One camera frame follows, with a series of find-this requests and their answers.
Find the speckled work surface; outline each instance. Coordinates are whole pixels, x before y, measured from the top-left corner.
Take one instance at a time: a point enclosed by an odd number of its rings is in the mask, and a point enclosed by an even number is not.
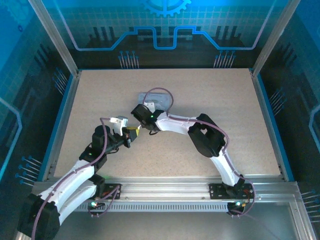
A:
[[[171,113],[205,113],[230,137],[229,155],[245,175],[279,175],[276,157],[248,69],[127,69],[82,71],[67,124],[55,177],[63,176],[91,142],[99,117],[130,114],[138,94],[154,87],[174,96]],[[219,176],[188,136],[142,129],[131,148],[108,156],[101,176]]]

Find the glass panel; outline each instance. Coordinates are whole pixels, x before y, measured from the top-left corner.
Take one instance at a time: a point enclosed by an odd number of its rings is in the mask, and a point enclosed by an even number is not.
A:
[[[288,205],[257,203],[249,216],[253,219],[246,216],[231,218],[225,212],[109,212],[103,221],[94,221],[96,219],[86,212],[73,212],[64,221],[55,240],[87,240],[93,234],[95,240],[299,239]]]
[[[302,193],[312,189],[319,193],[319,1],[301,0],[262,68],[261,77],[293,176]],[[308,195],[308,207],[316,199],[312,195],[315,194]],[[320,225],[315,229],[320,233]]]
[[[27,0],[0,1],[0,16],[0,239],[7,240],[39,174],[70,73]]]
[[[77,66],[252,67],[287,0],[45,0]]]

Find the blue trim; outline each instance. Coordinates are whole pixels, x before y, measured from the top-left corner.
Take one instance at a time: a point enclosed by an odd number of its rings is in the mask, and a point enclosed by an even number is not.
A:
[[[40,168],[40,172],[39,172],[38,179],[37,179],[38,181],[42,181],[42,179],[43,179],[43,177],[45,175],[47,164],[48,164],[48,161],[49,161],[51,148],[52,148],[52,146],[54,144],[54,141],[55,141],[55,138],[56,138],[56,135],[57,135],[58,126],[59,126],[59,123],[60,123],[60,120],[61,120],[61,117],[62,117],[62,113],[63,113],[65,105],[66,105],[67,97],[68,97],[68,94],[69,94],[69,91],[70,91],[70,87],[71,87],[71,83],[73,82],[73,80],[74,80],[74,77],[71,74],[70,77],[69,77],[68,84],[66,86],[62,101],[61,101],[61,105],[60,105],[58,114],[57,114],[56,119],[55,119],[55,123],[54,123],[54,126],[53,126],[51,137],[50,137],[50,140],[49,140],[49,143],[48,143],[48,147],[46,148],[46,151],[45,151],[45,155],[44,155],[44,158],[43,158],[42,166]]]
[[[122,34],[122,35],[119,37],[119,39],[117,39],[117,40],[115,41],[115,43],[114,43],[111,47],[97,47],[97,48],[95,48],[95,47],[93,47],[93,48],[92,48],[92,47],[89,47],[89,48],[80,48],[80,47],[78,46],[78,44],[77,44],[74,36],[73,36],[72,33],[71,33],[71,30],[70,30],[70,28],[69,28],[69,26],[68,26],[68,24],[67,24],[67,21],[66,21],[64,15],[63,15],[62,12],[61,12],[61,9],[60,9],[59,5],[57,4],[57,1],[54,0],[55,7],[56,7],[56,9],[57,9],[57,11],[58,11],[58,14],[59,14],[60,17],[61,17],[61,20],[62,20],[62,22],[63,22],[63,24],[64,24],[64,27],[65,27],[65,29],[66,29],[66,31],[67,31],[67,33],[68,33],[68,35],[69,35],[69,37],[70,37],[70,39],[71,39],[71,41],[72,41],[72,44],[73,44],[74,48],[75,48],[76,50],[80,51],[80,52],[81,52],[81,51],[113,51],[113,50],[122,42],[122,40],[123,40],[124,38],[126,38],[126,36],[138,35],[138,30],[152,30],[153,47],[154,47],[156,50],[174,50],[174,49],[176,49],[176,47],[177,47],[177,42],[178,42],[178,30],[180,30],[180,29],[189,29],[189,30],[192,30],[192,34],[193,34],[193,35],[203,35],[203,36],[204,36],[205,38],[207,38],[207,40],[208,40],[213,46],[215,46],[215,48],[218,49],[218,50],[234,50],[234,51],[236,51],[236,50],[245,50],[245,51],[251,51],[251,50],[255,49],[255,47],[257,46],[258,41],[259,41],[259,39],[260,39],[260,37],[261,37],[264,29],[265,29],[265,26],[266,26],[269,18],[270,18],[270,15],[271,15],[271,13],[272,13],[275,5],[276,5],[276,2],[277,2],[277,0],[273,0],[273,3],[272,3],[272,5],[271,5],[271,7],[270,7],[270,9],[269,9],[269,11],[268,11],[268,13],[267,13],[267,16],[266,16],[265,20],[263,21],[263,24],[262,24],[262,26],[261,26],[261,28],[260,28],[257,36],[256,36],[256,39],[255,39],[255,41],[254,41],[254,43],[253,43],[253,45],[252,45],[251,47],[241,47],[241,46],[239,46],[239,47],[236,47],[236,46],[234,46],[234,47],[228,47],[228,46],[219,46],[219,45],[212,39],[212,37],[209,36],[209,34],[208,34],[206,31],[199,31],[199,30],[197,30],[197,26],[195,26],[195,25],[181,25],[181,26],[176,26],[176,27],[174,28],[174,31],[173,31],[173,44],[172,44],[172,46],[158,46],[158,43],[157,43],[157,30],[156,30],[155,27],[153,27],[153,26],[134,26],[134,27],[133,27],[133,31],[127,31],[127,32],[125,32],[124,34]]]
[[[262,90],[262,95],[263,95],[263,98],[264,98],[264,101],[265,101],[265,105],[266,105],[266,108],[267,108],[267,111],[268,111],[268,114],[270,116],[270,119],[271,119],[271,124],[272,124],[272,127],[273,127],[273,130],[274,130],[274,133],[275,133],[275,138],[276,138],[276,141],[277,141],[277,144],[279,146],[279,149],[280,149],[280,154],[282,156],[282,159],[283,159],[283,164],[284,164],[284,170],[286,171],[286,174],[288,176],[288,180],[293,182],[295,179],[294,179],[294,175],[291,171],[291,167],[290,167],[290,164],[289,164],[289,160],[288,160],[288,157],[287,157],[287,154],[286,154],[286,151],[285,151],[285,147],[284,147],[284,144],[282,142],[282,139],[281,139],[281,136],[280,136],[280,132],[279,132],[279,129],[278,129],[278,126],[277,126],[277,123],[276,123],[276,119],[275,119],[275,116],[272,112],[272,108],[271,108],[271,105],[270,105],[270,102],[269,102],[269,99],[268,99],[268,95],[267,95],[267,91],[265,89],[265,86],[264,86],[264,83],[262,81],[262,78],[261,78],[261,75],[258,74],[257,76],[257,79],[258,79],[258,83],[261,87],[261,90]]]
[[[20,112],[18,109],[16,109],[14,106],[10,105],[8,102],[6,102],[3,98],[0,97],[0,103],[2,103],[3,105],[5,105],[12,113],[15,114],[16,116],[16,121],[18,123],[18,129],[15,133],[15,136],[14,136],[14,139],[10,145],[10,148],[9,148],[9,151],[8,153],[6,154],[6,157],[4,159],[4,162],[3,162],[3,165],[0,169],[0,182],[1,182],[1,179],[2,177],[4,176],[5,174],[5,171],[6,171],[6,168],[8,166],[8,163],[9,163],[9,160],[11,158],[11,155],[15,149],[15,146],[17,144],[17,141],[18,141],[18,138],[21,134],[21,131],[22,131],[22,120],[21,120],[21,115],[20,115]]]

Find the white robotic arm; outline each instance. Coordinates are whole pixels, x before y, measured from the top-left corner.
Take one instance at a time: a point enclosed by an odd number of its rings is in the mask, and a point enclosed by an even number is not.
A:
[[[172,114],[168,116],[165,111],[155,110],[153,104],[150,103],[139,104],[131,114],[140,121],[143,128],[147,128],[150,131],[171,131],[189,135],[197,150],[214,163],[224,184],[233,187],[238,183],[240,179],[238,177],[239,173],[236,172],[235,167],[229,160],[227,151],[223,153],[224,136],[213,128],[207,129],[207,131],[211,131],[207,135],[203,133],[199,129],[201,126],[196,122],[199,117],[183,117]],[[205,114],[201,116],[207,118],[206,120],[212,121]]]
[[[92,143],[85,148],[72,169],[47,190],[38,195],[29,194],[20,213],[19,232],[31,237],[36,229],[35,240],[52,240],[67,216],[81,203],[90,198],[108,199],[112,194],[114,199],[118,195],[121,185],[105,184],[105,179],[96,172],[107,161],[107,154],[117,152],[122,145],[129,148],[138,136],[138,128],[126,127],[127,121],[125,117],[112,117],[113,134],[106,126],[107,136],[102,125],[96,127]]]

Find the metal pin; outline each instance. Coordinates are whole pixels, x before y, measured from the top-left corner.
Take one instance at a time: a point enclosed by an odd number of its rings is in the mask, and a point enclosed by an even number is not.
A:
[[[32,175],[28,174],[26,171],[23,171],[22,175],[23,176],[29,176],[29,177],[31,177],[33,179],[37,179],[35,176],[32,176]]]
[[[306,194],[316,194],[316,190],[312,189],[311,191],[301,193],[301,196],[306,195]]]
[[[130,66],[130,57],[129,57],[129,51],[125,51],[126,53],[126,58],[128,59],[128,62],[129,62],[129,69],[131,68]]]
[[[312,214],[312,213],[320,213],[320,209],[318,210],[314,210],[314,211],[307,211],[308,214]]]
[[[217,60],[218,60],[218,57],[219,57],[218,55],[216,55],[216,56],[215,56],[215,60],[214,60],[214,64],[213,64],[213,68],[215,68],[215,67],[216,67],[216,62],[217,62]]]
[[[138,56],[135,56],[135,59],[136,59],[136,64],[137,64],[138,69],[139,69],[139,68],[140,68],[140,67],[139,67],[139,57],[138,57]]]
[[[36,174],[36,175],[38,175],[38,173],[36,173],[36,172],[34,172],[34,171],[31,171],[31,170],[29,170],[29,169],[27,169],[27,168],[23,167],[21,164],[18,166],[18,169],[23,169],[23,170],[28,171],[29,173],[32,173],[32,174]]]
[[[232,65],[234,64],[234,60],[235,60],[235,58],[236,58],[236,55],[233,55],[233,57],[232,57],[232,61],[231,61],[231,64],[230,64],[229,68],[231,68],[231,67],[232,67]]]
[[[24,176],[20,176],[19,173],[16,173],[14,176],[15,176],[16,179],[17,179],[17,178],[21,178],[21,179],[28,180],[28,181],[30,181],[30,182],[35,182],[35,181],[33,181],[33,180],[29,179],[29,178],[26,178],[26,177],[24,177]]]
[[[276,106],[272,106],[272,111],[275,112],[278,108],[280,108],[284,104],[283,101],[280,101]]]
[[[35,162],[37,162],[38,164],[41,164],[42,165],[42,162],[38,161],[38,160],[35,160],[31,155],[28,156],[28,159],[29,160],[33,160]]]
[[[225,55],[224,55],[224,58],[223,58],[223,63],[222,63],[222,67],[224,67],[224,64],[225,64],[225,61],[227,59],[227,54],[229,53],[228,50],[225,51]]]
[[[129,69],[129,68],[128,68],[127,56],[124,56],[123,58],[124,58],[124,60],[125,60],[126,69]]]
[[[20,180],[20,184],[21,184],[21,185],[22,185],[22,184],[26,184],[26,185],[29,185],[29,186],[33,187],[33,185],[32,185],[32,184],[27,183],[27,182],[23,181],[22,179]]]
[[[65,86],[61,83],[61,81],[60,81],[59,79],[56,79],[56,80],[55,80],[55,83],[60,86],[60,88],[62,89],[63,92],[65,92],[66,88],[65,88]]]
[[[276,109],[273,110],[273,113],[277,113],[279,110],[281,110],[284,107],[284,104],[282,103],[281,105],[277,106]]]
[[[36,168],[33,167],[33,166],[30,166],[29,163],[27,163],[25,166],[26,166],[27,168],[31,168],[31,169],[33,169],[33,170],[36,170],[36,171],[40,172],[40,170],[36,169]]]
[[[63,85],[64,88],[67,87],[67,84],[65,83],[65,81],[60,76],[58,76],[57,73],[53,73],[53,74],[56,76],[57,79],[59,79],[59,82]]]
[[[274,94],[270,97],[270,101],[273,101],[273,99],[282,91],[283,87],[280,87],[280,89],[277,89]]]
[[[269,98],[269,100],[271,100],[277,93],[279,93],[279,89],[276,89],[274,91],[274,93],[272,94],[272,96]]]
[[[307,201],[307,202],[305,202],[304,204],[311,204],[311,203],[320,204],[320,200],[319,200],[318,198],[316,198],[315,200],[313,200],[313,201]]]
[[[61,76],[61,77],[65,80],[65,82],[67,83],[67,82],[68,82],[68,79],[66,78],[66,76],[64,75],[64,73],[62,72],[62,70],[59,69],[58,67],[56,67],[55,69],[59,72],[60,76]]]
[[[231,63],[231,59],[233,58],[235,52],[236,52],[235,50],[231,51],[231,56],[230,56],[229,62],[228,62],[228,64],[227,64],[228,66],[229,66],[230,63]]]
[[[280,104],[278,104],[277,107],[275,107],[275,108],[273,109],[273,112],[275,113],[279,108],[281,108],[281,107],[283,108],[286,101],[287,101],[287,99],[285,99],[285,100],[282,101]]]
[[[278,113],[280,113],[281,112],[281,110],[282,109],[284,109],[285,108],[285,106],[284,105],[282,105],[282,107],[274,114],[274,116],[276,116]]]
[[[38,167],[38,168],[41,168],[41,166],[39,166],[38,164],[35,164],[35,163],[33,163],[32,161],[26,159],[25,156],[23,156],[23,157],[21,158],[21,160],[22,160],[22,161],[27,161],[28,163],[30,163],[30,164]]]
[[[61,95],[64,95],[63,91],[60,90],[60,88],[58,87],[58,85],[55,83],[54,87],[59,91],[59,93],[61,93]]]
[[[134,69],[134,62],[133,62],[133,59],[134,57],[133,56],[130,56],[130,59],[129,59],[129,62],[131,61],[131,66],[132,66],[132,69]]]
[[[271,108],[274,108],[276,103],[279,102],[279,100],[281,99],[281,95],[277,95],[271,102],[270,102],[270,105],[271,105]]]
[[[311,198],[315,198],[315,197],[318,197],[318,196],[320,196],[320,194],[313,195],[313,196],[303,197],[302,199],[311,199]]]
[[[62,91],[62,92],[64,92],[65,90],[64,90],[64,88],[63,88],[63,86],[54,78],[54,77],[52,77],[52,80],[54,81],[54,83],[55,83],[55,87],[58,89],[58,87],[59,87],[59,89]]]
[[[226,56],[226,58],[227,58],[227,60],[225,61],[224,68],[227,67],[227,63],[228,63],[228,61],[229,61],[230,56]]]
[[[123,63],[123,68],[125,68],[125,60],[124,60],[124,56],[123,56],[123,51],[119,51],[119,53],[121,54],[121,58],[122,58],[122,63]]]
[[[277,97],[276,98],[276,100],[274,100],[273,102],[271,102],[271,106],[275,106],[276,104],[277,104],[277,102],[279,102],[281,99],[282,99],[282,97],[284,96],[284,95],[278,95],[279,97]]]
[[[134,68],[136,69],[137,68],[137,64],[136,64],[136,58],[135,58],[135,51],[131,51],[132,54],[133,54],[133,61],[134,61]]]
[[[121,56],[118,56],[118,59],[119,59],[119,62],[120,62],[121,69],[123,69],[122,62],[121,62]]]
[[[221,54],[223,53],[224,51],[220,51],[220,54],[219,54],[219,57],[218,57],[218,61],[217,61],[217,63],[216,63],[216,67],[218,67],[218,64],[219,64],[219,61],[220,61],[220,57],[221,57]]]
[[[221,60],[220,60],[220,64],[219,64],[219,68],[221,68],[221,63],[223,62],[224,58],[225,58],[225,56],[222,55]]]
[[[320,207],[320,205],[314,205],[314,206],[306,206],[306,209],[310,209],[310,208],[316,208],[316,207]]]

